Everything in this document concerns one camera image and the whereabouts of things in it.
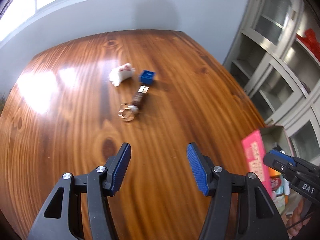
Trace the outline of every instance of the candy wrapper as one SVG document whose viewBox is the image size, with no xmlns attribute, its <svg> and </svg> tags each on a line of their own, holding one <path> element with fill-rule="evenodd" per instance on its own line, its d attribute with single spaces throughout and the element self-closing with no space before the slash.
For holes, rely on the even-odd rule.
<svg viewBox="0 0 320 240">
<path fill-rule="evenodd" d="M 131 66 L 130 63 L 126 63 L 120 67 L 116 67 L 111 70 L 109 74 L 109 79 L 111 83 L 117 87 L 120 85 L 120 83 L 133 76 L 134 68 Z"/>
</svg>

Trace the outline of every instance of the blue box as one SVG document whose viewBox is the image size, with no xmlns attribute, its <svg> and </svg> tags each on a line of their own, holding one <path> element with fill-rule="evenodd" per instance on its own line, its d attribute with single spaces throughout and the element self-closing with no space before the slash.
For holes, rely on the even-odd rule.
<svg viewBox="0 0 320 240">
<path fill-rule="evenodd" d="M 155 72 L 144 70 L 139 76 L 139 80 L 141 83 L 151 85 L 153 83 L 153 77 Z"/>
</svg>

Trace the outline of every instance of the white wall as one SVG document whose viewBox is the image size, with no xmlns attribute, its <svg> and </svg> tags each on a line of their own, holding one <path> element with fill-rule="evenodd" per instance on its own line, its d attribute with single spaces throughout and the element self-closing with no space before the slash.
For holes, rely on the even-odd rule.
<svg viewBox="0 0 320 240">
<path fill-rule="evenodd" d="M 127 29 L 184 31 L 223 62 L 247 0 L 88 0 L 31 23 L 0 48 L 0 93 L 37 53 L 65 41 Z"/>
</svg>

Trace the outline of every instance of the pink box flap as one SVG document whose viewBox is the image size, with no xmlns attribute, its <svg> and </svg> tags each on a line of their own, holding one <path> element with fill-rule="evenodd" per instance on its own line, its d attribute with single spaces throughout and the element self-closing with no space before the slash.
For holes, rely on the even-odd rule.
<svg viewBox="0 0 320 240">
<path fill-rule="evenodd" d="M 249 171 L 257 174 L 267 192 L 271 196 L 271 185 L 269 168 L 263 164 L 263 157 L 266 154 L 260 131 L 256 130 L 242 141 L 242 147 L 247 159 Z"/>
</svg>

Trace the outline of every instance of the table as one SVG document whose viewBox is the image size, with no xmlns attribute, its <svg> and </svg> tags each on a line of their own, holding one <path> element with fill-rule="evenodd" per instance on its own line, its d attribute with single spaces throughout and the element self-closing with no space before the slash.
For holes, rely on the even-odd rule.
<svg viewBox="0 0 320 240">
<path fill-rule="evenodd" d="M 136 73 L 114 87 L 108 74 L 125 63 Z M 155 82 L 140 115 L 123 122 L 117 111 L 132 99 L 144 69 L 156 72 Z M 245 174 L 241 139 L 261 126 L 233 77 L 183 32 L 132 30 L 69 41 L 36 55 L 8 97 L 0 118 L 0 209 L 26 239 L 63 173 L 88 173 L 128 142 L 132 158 L 109 200 L 120 239 L 198 239 L 210 198 L 197 189 L 187 144 Z"/>
</svg>

